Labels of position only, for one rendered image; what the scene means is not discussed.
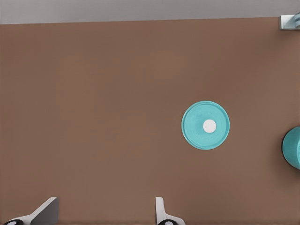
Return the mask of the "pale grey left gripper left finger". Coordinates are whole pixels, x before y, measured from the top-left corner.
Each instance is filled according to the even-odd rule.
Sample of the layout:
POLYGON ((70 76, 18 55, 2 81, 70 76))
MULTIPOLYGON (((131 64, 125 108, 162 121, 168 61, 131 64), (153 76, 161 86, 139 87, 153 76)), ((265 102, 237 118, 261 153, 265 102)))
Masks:
POLYGON ((29 215, 13 218, 3 225, 56 225, 59 220, 59 198, 50 197, 29 215))

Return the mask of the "teal lid with white knob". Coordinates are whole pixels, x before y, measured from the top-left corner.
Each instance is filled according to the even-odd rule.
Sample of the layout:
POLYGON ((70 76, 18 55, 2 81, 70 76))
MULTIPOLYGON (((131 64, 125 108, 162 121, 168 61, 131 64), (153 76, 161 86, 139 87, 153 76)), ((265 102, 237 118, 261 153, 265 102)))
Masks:
POLYGON ((181 130, 191 146, 200 150, 212 150, 226 140, 230 120, 221 105, 212 101, 200 101, 185 111, 181 130))

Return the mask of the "teal pot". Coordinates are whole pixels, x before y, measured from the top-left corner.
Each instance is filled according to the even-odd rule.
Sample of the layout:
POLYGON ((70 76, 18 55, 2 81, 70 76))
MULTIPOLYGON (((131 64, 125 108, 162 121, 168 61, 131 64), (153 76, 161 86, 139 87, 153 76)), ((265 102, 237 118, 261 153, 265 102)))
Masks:
POLYGON ((300 170, 300 126, 286 133, 282 143, 282 152, 288 164, 300 170))

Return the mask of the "silver frame post foot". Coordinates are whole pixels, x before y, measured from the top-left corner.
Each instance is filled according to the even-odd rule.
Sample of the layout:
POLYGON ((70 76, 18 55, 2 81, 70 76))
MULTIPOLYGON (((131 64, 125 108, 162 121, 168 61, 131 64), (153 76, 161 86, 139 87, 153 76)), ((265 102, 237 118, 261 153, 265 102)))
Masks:
POLYGON ((279 16, 280 30, 300 30, 300 12, 294 15, 279 16))

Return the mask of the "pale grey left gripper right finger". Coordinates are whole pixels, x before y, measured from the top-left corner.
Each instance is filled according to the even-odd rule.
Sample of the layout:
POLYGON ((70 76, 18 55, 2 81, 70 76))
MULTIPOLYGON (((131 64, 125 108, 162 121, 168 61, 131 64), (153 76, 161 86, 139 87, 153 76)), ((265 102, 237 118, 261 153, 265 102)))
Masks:
POLYGON ((155 198, 156 206, 156 225, 185 225, 182 218, 169 215, 165 211, 164 200, 162 197, 155 198))

